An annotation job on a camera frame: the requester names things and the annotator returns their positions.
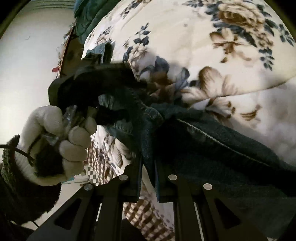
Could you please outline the dark furry sleeve forearm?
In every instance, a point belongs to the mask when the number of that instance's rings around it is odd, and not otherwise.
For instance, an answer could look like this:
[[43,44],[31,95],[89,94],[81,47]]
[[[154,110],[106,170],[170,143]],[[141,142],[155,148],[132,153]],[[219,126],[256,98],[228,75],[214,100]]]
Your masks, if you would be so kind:
[[61,184],[40,186],[27,180],[15,162],[15,152],[4,149],[1,163],[1,232],[20,229],[40,218],[59,200]]

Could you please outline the white gloved left hand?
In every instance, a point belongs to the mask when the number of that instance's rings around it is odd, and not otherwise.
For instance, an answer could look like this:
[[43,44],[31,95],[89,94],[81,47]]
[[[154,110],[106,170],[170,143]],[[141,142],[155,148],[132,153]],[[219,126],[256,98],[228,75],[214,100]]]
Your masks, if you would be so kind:
[[53,186],[83,172],[87,148],[97,124],[91,115],[74,125],[74,108],[66,118],[52,105],[35,109],[23,127],[15,154],[22,175],[40,186]]

